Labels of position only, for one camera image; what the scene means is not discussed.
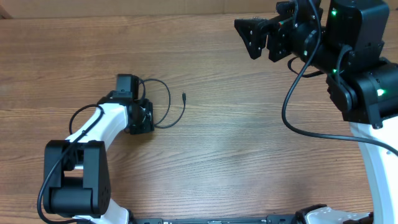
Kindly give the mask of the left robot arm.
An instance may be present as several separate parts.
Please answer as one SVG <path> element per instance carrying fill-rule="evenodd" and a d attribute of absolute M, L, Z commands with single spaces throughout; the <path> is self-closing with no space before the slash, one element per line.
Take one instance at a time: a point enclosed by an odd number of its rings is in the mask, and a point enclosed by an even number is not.
<path fill-rule="evenodd" d="M 63 217 L 64 223 L 134 223 L 130 210 L 111 198 L 107 150 L 120 132 L 131 135 L 154 130 L 153 106 L 139 93 L 145 84 L 119 74 L 116 88 L 93 105 L 92 117 L 65 140 L 51 140 L 44 151 L 44 181 L 37 213 Z"/>

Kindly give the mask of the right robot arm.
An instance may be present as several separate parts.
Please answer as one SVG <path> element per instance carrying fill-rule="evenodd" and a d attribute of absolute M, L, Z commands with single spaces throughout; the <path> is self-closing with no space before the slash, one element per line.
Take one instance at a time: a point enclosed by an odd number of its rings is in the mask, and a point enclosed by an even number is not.
<path fill-rule="evenodd" d="M 296 129 L 297 134 L 358 143 L 373 210 L 366 213 L 312 205 L 293 215 L 269 215 L 266 223 L 397 222 L 397 64 L 381 56 L 389 6 L 382 0 L 281 1 L 272 19 L 237 19 L 235 29 L 252 59 L 300 59 L 326 75 L 330 100 L 349 123 L 349 136 Z"/>

